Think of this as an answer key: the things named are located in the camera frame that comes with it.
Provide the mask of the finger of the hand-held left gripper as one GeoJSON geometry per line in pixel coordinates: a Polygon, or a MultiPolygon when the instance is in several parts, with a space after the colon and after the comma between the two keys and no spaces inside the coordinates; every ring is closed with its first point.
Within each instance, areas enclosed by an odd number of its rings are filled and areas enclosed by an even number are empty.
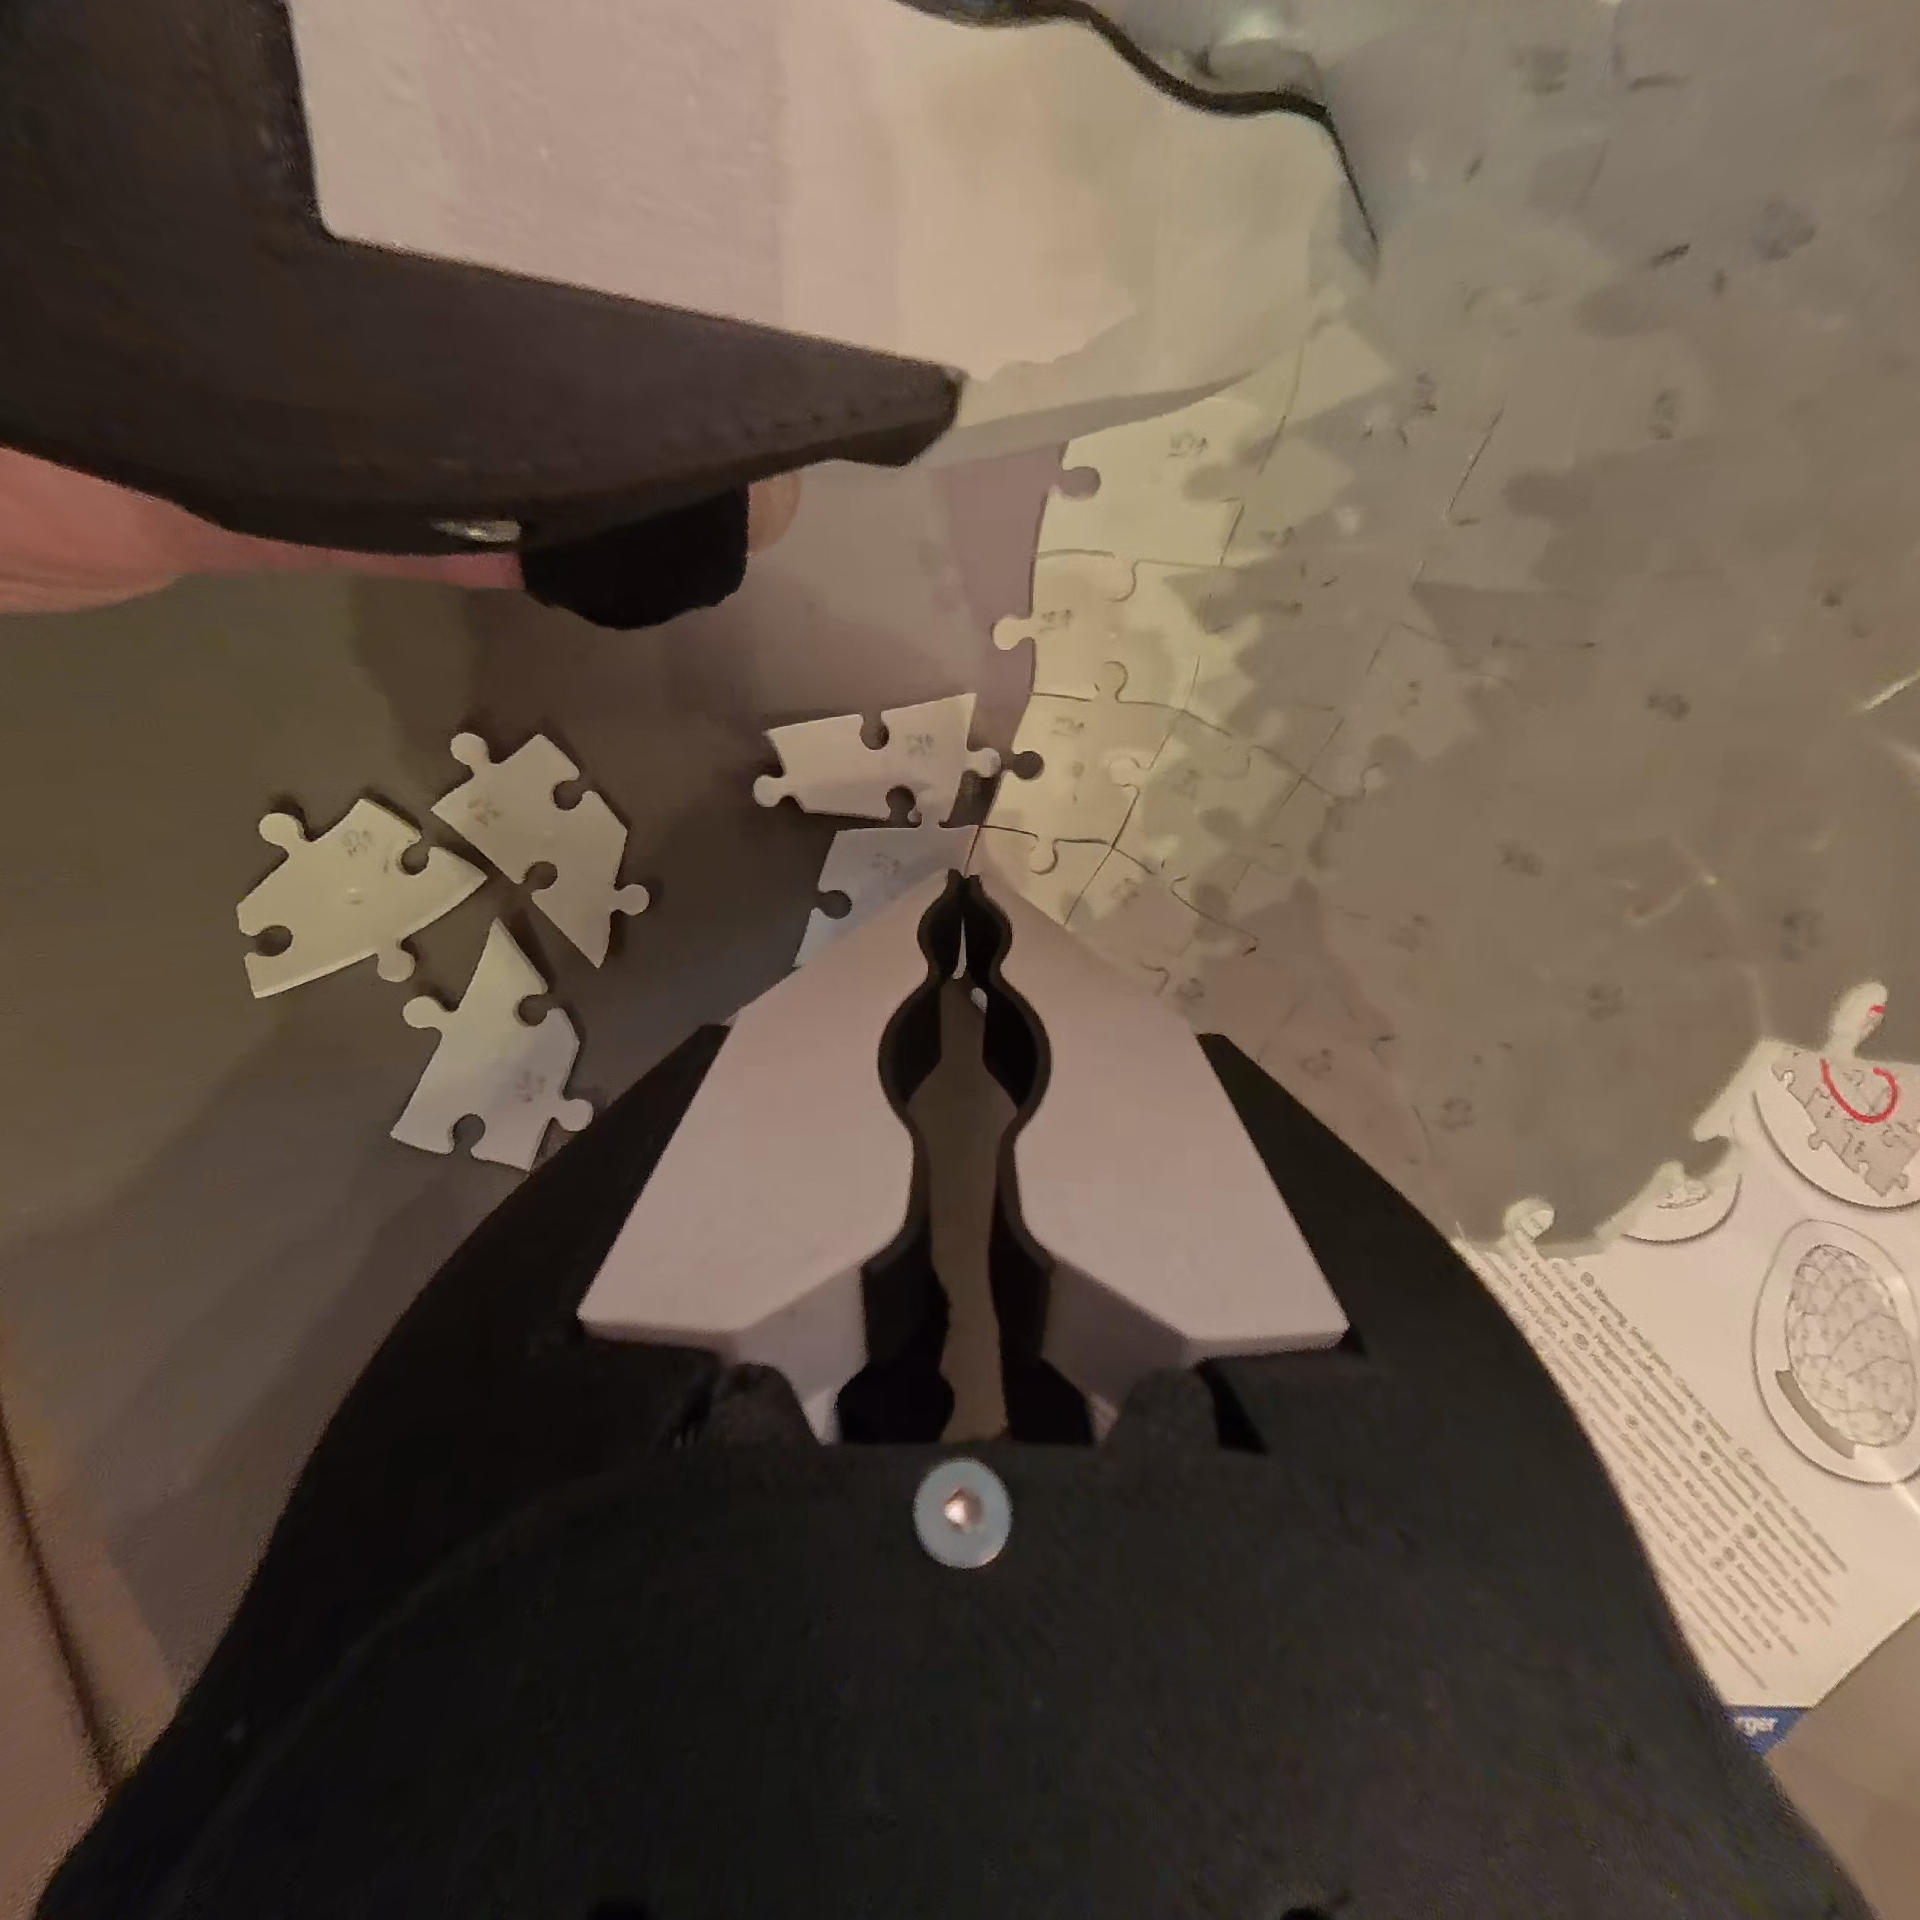
{"type": "Polygon", "coordinates": [[[294,2],[348,242],[957,376],[943,461],[1230,388],[1377,240],[1289,5],[294,2]]]}

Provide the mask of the partly built puzzle ball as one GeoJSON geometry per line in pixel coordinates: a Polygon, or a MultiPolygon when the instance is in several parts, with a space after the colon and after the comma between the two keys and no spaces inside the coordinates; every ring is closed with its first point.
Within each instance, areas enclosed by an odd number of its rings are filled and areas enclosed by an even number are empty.
{"type": "Polygon", "coordinates": [[[1916,5],[1238,5],[1371,268],[1084,438],[982,862],[1442,1225],[1916,1058],[1916,5]]]}

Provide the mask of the white instruction leaflet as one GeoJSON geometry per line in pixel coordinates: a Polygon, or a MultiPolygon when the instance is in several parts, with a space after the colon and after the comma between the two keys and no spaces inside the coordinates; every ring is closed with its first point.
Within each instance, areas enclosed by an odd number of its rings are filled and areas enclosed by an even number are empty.
{"type": "Polygon", "coordinates": [[[1582,1421],[1758,1750],[1916,1619],[1917,1069],[1763,1043],[1594,1249],[1461,1254],[1582,1421]]]}

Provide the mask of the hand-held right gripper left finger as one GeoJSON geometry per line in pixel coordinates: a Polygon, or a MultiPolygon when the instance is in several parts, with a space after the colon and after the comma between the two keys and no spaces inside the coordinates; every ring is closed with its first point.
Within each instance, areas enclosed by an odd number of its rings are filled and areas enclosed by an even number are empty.
{"type": "Polygon", "coordinates": [[[943,1313],[910,1104],[941,1058],[965,886],[940,870],[726,1029],[580,1302],[596,1338],[777,1371],[827,1444],[943,1313]]]}

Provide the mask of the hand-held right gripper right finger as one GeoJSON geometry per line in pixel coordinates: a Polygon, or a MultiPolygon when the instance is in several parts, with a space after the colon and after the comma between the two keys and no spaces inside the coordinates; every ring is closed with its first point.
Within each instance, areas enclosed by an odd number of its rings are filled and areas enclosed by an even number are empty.
{"type": "Polygon", "coordinates": [[[967,880],[967,977],[1014,1107],[989,1225],[1012,1437],[1092,1444],[1150,1377],[1349,1336],[1186,1019],[986,878],[967,880]]]}

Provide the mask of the beige trousers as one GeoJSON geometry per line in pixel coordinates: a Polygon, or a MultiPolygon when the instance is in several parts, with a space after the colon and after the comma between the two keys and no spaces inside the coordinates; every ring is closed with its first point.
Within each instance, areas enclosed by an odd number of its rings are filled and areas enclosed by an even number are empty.
{"type": "Polygon", "coordinates": [[[34,1914],[65,1854],[145,1758],[179,1698],[79,1472],[31,1403],[4,1403],[4,1917],[34,1914]]]}

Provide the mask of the white puzzle piece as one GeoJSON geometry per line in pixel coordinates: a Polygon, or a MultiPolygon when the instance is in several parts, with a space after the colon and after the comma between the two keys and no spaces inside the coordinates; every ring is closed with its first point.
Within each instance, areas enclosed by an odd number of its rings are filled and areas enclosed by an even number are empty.
{"type": "Polygon", "coordinates": [[[255,835],[281,862],[235,908],[239,933],[255,945],[245,955],[254,998],[365,961],[385,981],[404,981],[415,970],[406,942],[490,880],[468,859],[430,848],[413,822],[371,797],[321,835],[293,811],[260,816],[255,835]]]}
{"type": "Polygon", "coordinates": [[[811,813],[885,822],[892,796],[906,793],[913,825],[947,827],[965,782],[989,782],[1001,770],[997,750],[972,741],[974,712],[974,693],[890,709],[875,744],[857,712],[770,726],[765,744],[780,770],[758,776],[753,797],[763,810],[793,802],[811,813]]]}
{"type": "Polygon", "coordinates": [[[494,920],[463,996],[443,1003],[410,998],[399,1016],[438,1043],[415,1090],[391,1125],[391,1140],[446,1157],[463,1121],[479,1125],[470,1146],[478,1162],[529,1170],[548,1129],[569,1136],[591,1125],[595,1107],[569,1090],[580,1036],[562,1008],[540,1022],[522,1016],[526,1001],[546,996],[546,981],[518,949],[505,922],[494,920]]]}
{"type": "Polygon", "coordinates": [[[435,816],[507,880],[529,882],[534,868],[548,870],[546,885],[532,892],[534,910],[602,970],[614,920],[634,920],[652,904],[644,885],[622,878],[626,825],[589,789],[559,802],[559,789],[580,770],[546,737],[531,737],[495,758],[485,738],[462,732],[449,754],[466,779],[435,802],[435,816]]]}
{"type": "Polygon", "coordinates": [[[924,880],[959,874],[974,842],[972,825],[869,825],[837,833],[815,880],[821,900],[807,916],[793,970],[803,970],[924,880]]]}

